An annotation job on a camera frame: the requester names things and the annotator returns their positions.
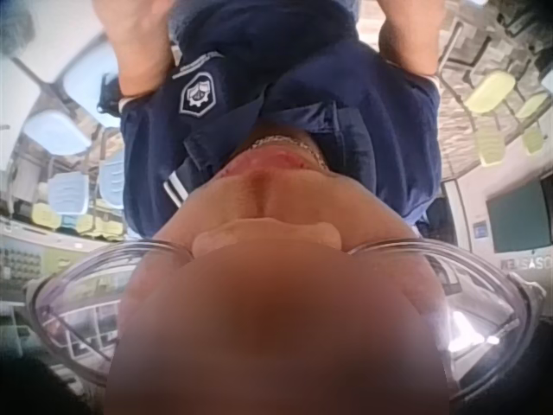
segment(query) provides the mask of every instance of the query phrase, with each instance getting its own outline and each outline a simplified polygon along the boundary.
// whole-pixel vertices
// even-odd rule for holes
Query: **shirt sleeve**
[[[175,211],[162,183],[184,157],[183,146],[167,139],[168,132],[159,127],[157,100],[154,93],[120,103],[125,219],[133,231],[148,238]]]
[[[442,179],[437,80],[375,64],[374,91],[364,103],[376,158],[377,196],[409,224],[419,220]]]
[[[397,140],[401,149],[405,174],[405,191],[408,198],[402,212],[405,220],[414,224],[434,201],[442,181],[442,156],[438,143],[438,112],[441,96],[437,77],[423,77],[396,70],[405,82],[405,99],[410,102],[410,112],[398,123]]]

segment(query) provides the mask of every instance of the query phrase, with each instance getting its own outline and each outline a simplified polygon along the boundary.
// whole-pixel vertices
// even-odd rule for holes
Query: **navy blue shirt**
[[[441,180],[440,102],[431,80],[359,41],[328,0],[241,0],[203,10],[181,35],[184,61],[122,110],[129,225],[156,233],[259,120],[308,132],[329,168],[408,223]]]

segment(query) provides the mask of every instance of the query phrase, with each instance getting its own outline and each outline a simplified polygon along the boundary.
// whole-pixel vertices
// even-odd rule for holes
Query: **shoulder patch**
[[[200,72],[182,90],[180,114],[200,118],[215,104],[217,96],[213,76],[208,72]]]

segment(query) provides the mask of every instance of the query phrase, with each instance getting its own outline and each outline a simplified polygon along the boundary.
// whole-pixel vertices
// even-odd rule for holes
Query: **man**
[[[350,2],[207,3],[173,22],[175,65],[172,0],[95,1],[125,96],[127,220],[194,256],[131,280],[108,401],[111,388],[132,413],[443,412],[447,313],[429,264],[344,253],[414,238],[440,184],[443,0],[379,1],[380,54]],[[169,366],[129,346],[153,338]],[[159,394],[139,392],[148,370]]]

